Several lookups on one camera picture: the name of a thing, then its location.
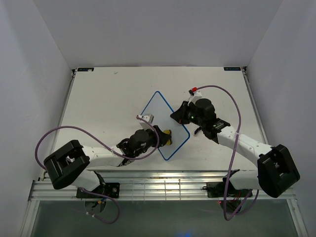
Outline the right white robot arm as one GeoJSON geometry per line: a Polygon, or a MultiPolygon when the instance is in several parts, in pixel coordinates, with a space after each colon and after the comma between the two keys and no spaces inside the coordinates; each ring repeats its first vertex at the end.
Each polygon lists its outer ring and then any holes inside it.
{"type": "Polygon", "coordinates": [[[234,170],[223,181],[224,193],[235,196],[240,190],[263,190],[277,198],[300,180],[294,160],[284,145],[272,146],[239,134],[228,122],[217,117],[211,101],[183,101],[170,117],[179,124],[193,123],[201,128],[206,138],[235,149],[252,162],[257,170],[234,170]]]}

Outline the blue framed whiteboard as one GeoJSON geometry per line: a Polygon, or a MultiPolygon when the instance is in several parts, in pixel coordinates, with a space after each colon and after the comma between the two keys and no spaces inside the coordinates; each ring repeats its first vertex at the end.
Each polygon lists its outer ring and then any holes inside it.
{"type": "Polygon", "coordinates": [[[170,117],[172,113],[174,110],[170,104],[160,91],[156,91],[139,115],[150,116],[151,125],[157,125],[162,131],[171,131],[172,144],[158,148],[165,161],[170,160],[190,138],[187,128],[170,117]]]}

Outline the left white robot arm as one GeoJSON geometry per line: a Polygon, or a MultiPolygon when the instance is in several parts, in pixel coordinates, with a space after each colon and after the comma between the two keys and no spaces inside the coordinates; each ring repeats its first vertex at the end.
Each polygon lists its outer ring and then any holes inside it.
{"type": "Polygon", "coordinates": [[[93,197],[100,197],[105,191],[105,182],[95,171],[88,168],[99,166],[122,167],[141,159],[149,148],[160,148],[172,144],[171,130],[139,129],[116,147],[89,147],[72,140],[45,158],[43,165],[54,189],[69,185],[84,188],[93,197]]]}

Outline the yellow whiteboard eraser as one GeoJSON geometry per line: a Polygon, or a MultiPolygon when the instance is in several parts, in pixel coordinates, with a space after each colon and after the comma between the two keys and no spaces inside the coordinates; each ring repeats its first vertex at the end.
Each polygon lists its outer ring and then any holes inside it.
{"type": "Polygon", "coordinates": [[[170,129],[166,129],[163,131],[166,134],[165,145],[169,146],[172,144],[172,131],[170,129]]]}

